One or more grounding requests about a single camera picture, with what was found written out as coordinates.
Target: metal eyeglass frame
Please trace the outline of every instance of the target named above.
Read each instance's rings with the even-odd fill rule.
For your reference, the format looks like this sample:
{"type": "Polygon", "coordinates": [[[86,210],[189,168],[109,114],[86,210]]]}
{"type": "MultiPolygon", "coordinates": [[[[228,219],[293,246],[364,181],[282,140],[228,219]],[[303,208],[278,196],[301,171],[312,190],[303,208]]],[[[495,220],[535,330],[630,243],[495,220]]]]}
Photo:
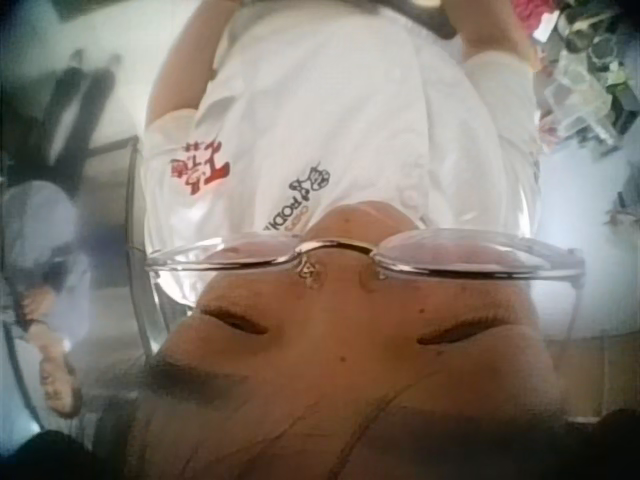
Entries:
{"type": "MultiPolygon", "coordinates": [[[[442,230],[449,232],[458,232],[458,230],[450,229],[450,230],[442,230]]],[[[473,233],[481,233],[481,234],[491,234],[491,232],[479,232],[472,230],[465,230],[466,234],[473,233]]],[[[396,235],[387,239],[387,241],[399,237],[400,235],[396,235]]],[[[499,234],[503,238],[511,238],[517,239],[519,241],[527,241],[531,242],[531,244],[535,244],[542,247],[552,247],[551,245],[544,244],[543,242],[538,242],[532,239],[521,239],[518,237],[514,237],[512,235],[499,234]]],[[[288,238],[300,239],[299,236],[296,235],[287,235],[288,238]]],[[[559,353],[558,360],[562,360],[565,355],[566,347],[571,339],[571,335],[573,329],[575,327],[578,313],[580,309],[580,305],[582,303],[582,292],[584,288],[584,277],[585,277],[585,264],[582,258],[582,255],[579,250],[566,250],[563,251],[566,253],[568,258],[571,260],[568,262],[573,263],[573,267],[565,268],[556,268],[556,269],[548,269],[548,270],[540,270],[535,267],[529,267],[528,269],[514,269],[512,271],[459,271],[452,270],[447,268],[429,268],[429,267],[420,267],[415,265],[410,265],[407,263],[402,263],[399,261],[394,261],[389,258],[385,258],[383,255],[378,253],[378,247],[356,240],[346,239],[346,238],[325,238],[325,239],[317,239],[317,240],[309,240],[309,241],[301,241],[298,243],[297,247],[294,247],[291,253],[288,255],[283,255],[280,257],[274,257],[268,260],[239,260],[239,261],[230,261],[225,260],[224,263],[215,263],[215,262],[189,262],[189,261],[176,261],[177,256],[188,252],[193,251],[198,248],[205,248],[215,246],[216,243],[220,244],[224,238],[213,238],[210,240],[205,240],[204,242],[199,242],[191,246],[187,247],[178,247],[171,250],[153,252],[147,258],[146,268],[150,272],[233,272],[233,271],[252,271],[252,270],[266,270],[266,269],[274,269],[285,267],[288,265],[298,265],[302,259],[312,253],[319,250],[326,249],[343,249],[355,253],[359,253],[362,255],[368,256],[379,268],[383,271],[391,272],[395,274],[400,274],[403,276],[412,276],[412,277],[423,277],[423,278],[439,278],[439,279],[457,279],[457,280],[484,280],[484,281],[531,281],[531,280],[544,280],[544,281],[560,281],[560,282],[568,282],[571,284],[575,291],[575,300],[572,309],[572,316],[569,322],[569,326],[564,339],[564,346],[559,353]]]]}

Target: closed eye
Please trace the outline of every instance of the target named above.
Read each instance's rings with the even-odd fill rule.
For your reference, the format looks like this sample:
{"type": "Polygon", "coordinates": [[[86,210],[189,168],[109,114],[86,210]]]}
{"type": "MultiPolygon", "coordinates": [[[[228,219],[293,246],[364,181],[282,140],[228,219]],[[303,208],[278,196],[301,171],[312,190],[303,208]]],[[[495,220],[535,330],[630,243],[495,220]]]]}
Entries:
{"type": "Polygon", "coordinates": [[[491,317],[468,320],[443,332],[421,336],[417,342],[423,346],[460,343],[506,323],[502,319],[491,317]]]}
{"type": "Polygon", "coordinates": [[[225,325],[249,335],[266,335],[269,333],[269,329],[257,322],[232,312],[226,308],[201,308],[200,313],[207,317],[212,317],[221,321],[225,325]]]}

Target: floor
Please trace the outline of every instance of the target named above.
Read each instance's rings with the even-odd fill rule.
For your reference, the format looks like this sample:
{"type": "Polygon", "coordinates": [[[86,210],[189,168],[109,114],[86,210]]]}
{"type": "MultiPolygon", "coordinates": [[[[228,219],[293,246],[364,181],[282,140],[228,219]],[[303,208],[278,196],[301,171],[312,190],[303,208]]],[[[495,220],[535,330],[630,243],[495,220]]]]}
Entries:
{"type": "MultiPolygon", "coordinates": [[[[83,48],[89,67],[104,64],[112,53],[121,53],[124,63],[118,72],[117,89],[92,144],[97,147],[140,135],[153,79],[197,3],[129,1],[61,23],[49,2],[25,1],[16,12],[14,28],[3,34],[8,48],[1,59],[2,82],[23,100],[26,113],[37,116],[48,98],[51,78],[55,77],[52,73],[65,66],[72,51],[83,48]]],[[[636,130],[636,137],[640,138],[640,130],[636,130]]],[[[95,272],[92,304],[96,321],[72,356],[82,365],[88,388],[99,389],[114,372],[126,371],[142,358],[125,256],[128,161],[123,151],[92,157],[80,193],[81,238],[95,272]]],[[[542,158],[539,238],[580,248],[589,265],[576,328],[582,337],[603,331],[623,334],[640,330],[638,235],[604,225],[630,161],[640,162],[638,145],[594,159],[590,151],[569,144],[542,158]]],[[[557,288],[535,294],[542,305],[545,333],[562,336],[566,329],[562,319],[573,292],[557,288]]]]}

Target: nose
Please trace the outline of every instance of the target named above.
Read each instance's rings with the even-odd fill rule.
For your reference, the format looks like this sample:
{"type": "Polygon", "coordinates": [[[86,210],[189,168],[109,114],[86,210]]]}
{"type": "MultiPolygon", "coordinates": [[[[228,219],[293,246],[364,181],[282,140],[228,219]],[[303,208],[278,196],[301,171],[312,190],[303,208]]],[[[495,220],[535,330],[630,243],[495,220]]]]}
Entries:
{"type": "Polygon", "coordinates": [[[416,227],[411,218],[392,205],[362,202],[334,208],[307,231],[305,239],[342,237],[378,245],[416,227]]]}

